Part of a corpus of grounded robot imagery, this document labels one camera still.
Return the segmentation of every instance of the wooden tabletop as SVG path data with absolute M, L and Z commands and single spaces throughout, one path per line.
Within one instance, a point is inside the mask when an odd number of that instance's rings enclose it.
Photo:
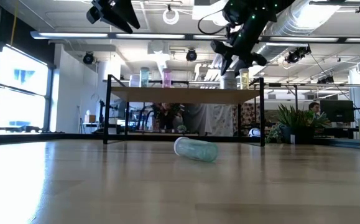
M 112 94 L 128 102 L 239 104 L 259 96 L 259 91 L 112 87 Z

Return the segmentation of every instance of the person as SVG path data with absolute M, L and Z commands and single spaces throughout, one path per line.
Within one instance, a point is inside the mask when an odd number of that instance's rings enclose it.
M 314 114 L 319 115 L 321 110 L 321 105 L 317 102 L 312 102 L 310 103 L 310 105 L 308 105 L 308 109 L 314 112 Z

